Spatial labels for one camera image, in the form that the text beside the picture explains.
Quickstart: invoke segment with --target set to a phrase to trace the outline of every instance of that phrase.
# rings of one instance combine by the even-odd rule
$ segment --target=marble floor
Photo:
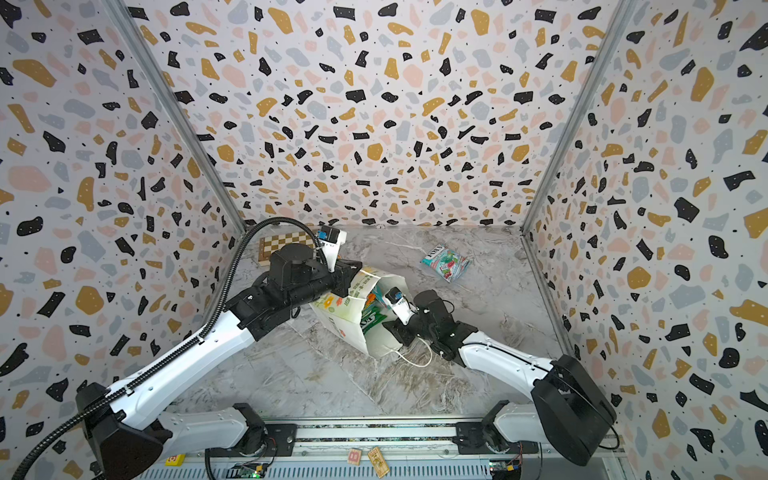
[[[231,292],[249,286],[263,271],[259,232],[240,262]],[[525,259],[517,228],[347,227],[341,256],[405,277],[412,295],[434,289],[455,304],[453,316],[491,337],[536,356],[557,359],[562,351]],[[472,259],[463,276],[445,282],[421,259],[438,243]],[[429,359],[424,344],[401,353],[413,362]],[[319,323],[309,307],[268,336],[222,362],[170,407],[202,412],[248,402],[263,417],[362,415],[484,415],[497,401],[528,400],[484,373],[434,358],[416,368],[391,353],[373,359],[344,343]]]

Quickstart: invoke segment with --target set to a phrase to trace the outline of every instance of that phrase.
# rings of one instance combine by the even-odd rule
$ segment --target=foxs candy bag
[[[422,263],[425,263],[435,272],[439,273],[447,282],[452,282],[459,278],[464,273],[464,269],[469,265],[469,262],[471,262],[469,258],[462,257],[453,250],[449,250],[442,243],[429,252],[429,255],[422,260]]]

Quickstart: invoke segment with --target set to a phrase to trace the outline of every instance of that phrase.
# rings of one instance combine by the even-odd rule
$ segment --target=terrazzo wallpaper
[[[639,478],[768,478],[767,7],[638,2],[528,234]]]
[[[99,2],[0,0],[0,477],[181,341],[234,232]],[[78,428],[29,478],[93,478]]]
[[[128,0],[248,223],[521,222],[609,0]]]

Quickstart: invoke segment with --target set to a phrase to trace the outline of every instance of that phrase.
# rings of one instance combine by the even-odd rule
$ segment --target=robotic arm
[[[277,221],[309,231],[283,217],[260,223],[239,247],[228,281],[244,244],[260,228]],[[76,396],[79,413],[35,447],[13,479],[22,480],[42,451],[80,421],[108,480],[134,478],[159,458],[186,452],[211,448],[229,449],[233,456],[263,452],[269,438],[267,426],[247,404],[185,415],[165,409],[226,358],[296,318],[302,305],[328,292],[348,295],[362,264],[338,259],[346,232],[323,226],[314,240],[316,255],[298,243],[273,253],[269,271],[226,301],[220,316],[214,312],[213,321],[150,365],[109,387],[92,383],[82,389]],[[225,282],[223,296],[228,288]],[[483,422],[483,436],[492,449],[503,452],[520,440],[549,442],[565,458],[585,465],[616,419],[611,405],[575,359],[533,357],[498,343],[474,326],[455,321],[433,290],[419,293],[411,304],[395,288],[384,301],[398,317],[384,326],[400,343],[409,346],[421,337],[443,359],[487,372],[533,401],[536,412],[524,415],[523,422],[519,412],[515,414],[518,406],[508,402],[490,411]]]
[[[419,293],[411,304],[393,288],[384,303],[398,320],[383,325],[403,345],[421,337],[443,359],[486,372],[533,401],[537,418],[528,422],[521,422],[514,415],[518,406],[508,402],[490,411],[483,421],[483,436],[491,449],[504,452],[521,440],[548,442],[574,464],[586,465],[612,428],[613,407],[573,357],[551,360],[499,343],[474,326],[455,321],[434,290]]]

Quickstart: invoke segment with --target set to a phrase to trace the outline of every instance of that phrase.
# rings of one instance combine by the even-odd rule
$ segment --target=white paper bag
[[[349,296],[341,298],[332,293],[320,297],[310,306],[320,319],[320,322],[339,338],[354,346],[359,351],[373,358],[379,358],[390,350],[399,349],[402,344],[382,325],[383,322],[374,325],[365,334],[362,333],[360,322],[362,311],[366,305],[368,294],[373,287],[379,285],[382,292],[389,292],[396,286],[403,295],[410,297],[406,279],[400,275],[387,273],[383,270],[365,266],[352,280],[349,287]],[[397,319],[393,311],[382,306],[381,313],[387,315],[384,321]]]

